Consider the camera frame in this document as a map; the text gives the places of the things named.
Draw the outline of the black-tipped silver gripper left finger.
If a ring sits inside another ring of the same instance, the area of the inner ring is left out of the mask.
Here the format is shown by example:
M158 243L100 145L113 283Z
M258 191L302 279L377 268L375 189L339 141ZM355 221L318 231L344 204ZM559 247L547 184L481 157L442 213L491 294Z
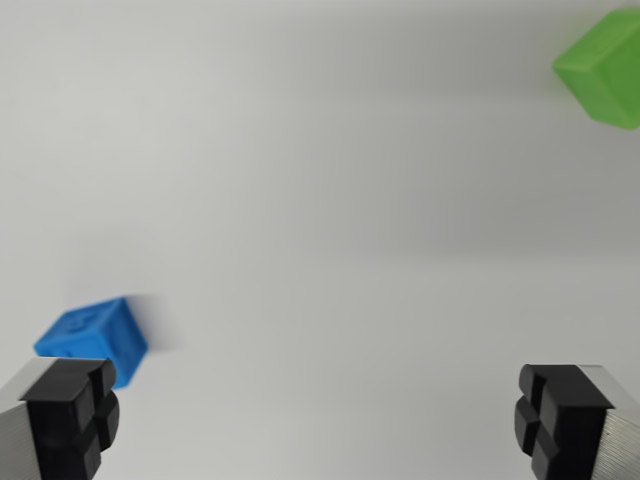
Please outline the black-tipped silver gripper left finger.
M37 357L1 387L1 477L92 479L119 427L109 359Z

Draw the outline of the black-tipped silver gripper right finger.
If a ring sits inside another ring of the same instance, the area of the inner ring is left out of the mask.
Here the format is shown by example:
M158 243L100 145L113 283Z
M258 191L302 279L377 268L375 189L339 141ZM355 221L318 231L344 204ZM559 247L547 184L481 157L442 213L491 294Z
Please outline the black-tipped silver gripper right finger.
M541 480L637 479L639 402L600 365L524 365L514 411Z

